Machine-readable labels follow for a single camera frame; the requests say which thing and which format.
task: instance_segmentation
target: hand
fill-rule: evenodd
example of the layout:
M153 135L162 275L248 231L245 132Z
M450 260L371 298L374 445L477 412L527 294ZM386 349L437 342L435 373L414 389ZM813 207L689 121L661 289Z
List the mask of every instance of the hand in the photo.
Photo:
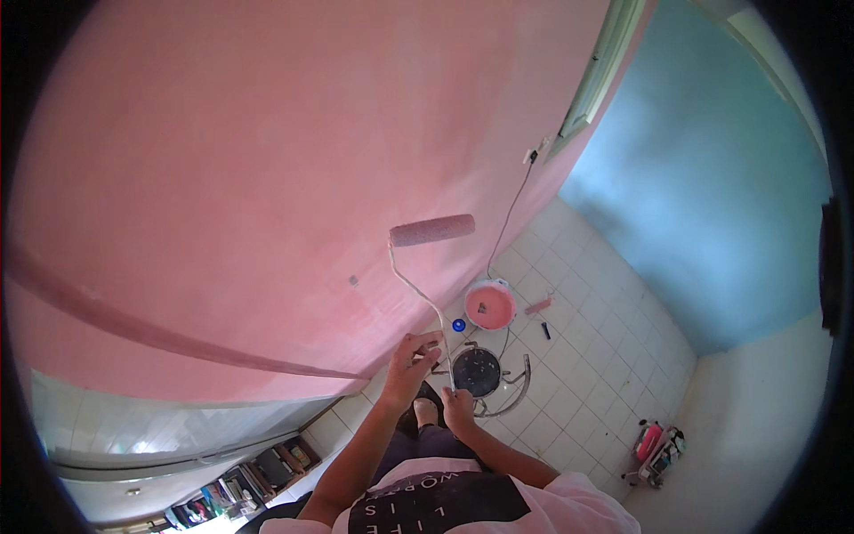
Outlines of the hand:
M463 439L467 433L477 429L475 399L470 391L451 391L451 388L444 387L442 403L445 405L445 424L456 437Z
M426 349L434 347L441 340L441 331L427 332L420 336L407 334L403 337L403 341L391 356L389 375L385 379L383 393L379 397L383 405L401 414L409 409L409 405L415 400L421 388L422 380L442 354L439 349L427 350L424 358L414 360L415 351L422 347Z

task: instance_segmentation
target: pink wall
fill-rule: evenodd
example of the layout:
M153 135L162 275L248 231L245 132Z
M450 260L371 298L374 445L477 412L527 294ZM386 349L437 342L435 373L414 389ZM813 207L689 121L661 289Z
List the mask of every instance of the pink wall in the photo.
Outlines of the pink wall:
M99 3L20 154L17 355L168 400L358 389L431 320L389 268L388 229L472 213L473 235L399 263L442 303L483 270L607 4ZM535 165L503 244L594 127Z

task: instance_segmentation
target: paint bucket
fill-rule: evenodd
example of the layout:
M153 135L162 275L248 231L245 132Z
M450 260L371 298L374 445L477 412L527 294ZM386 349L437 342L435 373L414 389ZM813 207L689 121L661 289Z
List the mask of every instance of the paint bucket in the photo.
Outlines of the paint bucket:
M502 279L481 280L465 292L465 315L483 330L507 328L516 317L516 299Z

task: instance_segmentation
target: paint roller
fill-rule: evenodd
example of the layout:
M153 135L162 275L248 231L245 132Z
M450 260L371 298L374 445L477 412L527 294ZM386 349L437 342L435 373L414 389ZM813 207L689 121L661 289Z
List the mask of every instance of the paint roller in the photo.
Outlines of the paint roller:
M439 324L442 328L442 346L445 349L447 357L447 374L451 378L451 391L456 390L457 386L453 381L453 369L451 365L451 351L447 348L447 326L445 314L430 300L421 290L410 282L407 277L403 276L397 270L395 264L395 247L412 247L415 245L434 243L436 241L444 241L446 239L462 238L475 231L475 218L470 214L451 215L449 217L439 217L438 219L421 220L408 225L395 226L389 230L389 258L391 259L391 269L395 272L395 276L408 285L418 296L424 299L439 316Z

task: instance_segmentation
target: light blue wall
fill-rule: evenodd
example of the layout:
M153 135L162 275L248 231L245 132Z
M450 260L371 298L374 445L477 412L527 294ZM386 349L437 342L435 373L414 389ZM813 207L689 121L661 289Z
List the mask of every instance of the light blue wall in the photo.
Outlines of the light blue wall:
M623 255L698 354L818 306L827 169L740 44L661 0L560 196Z

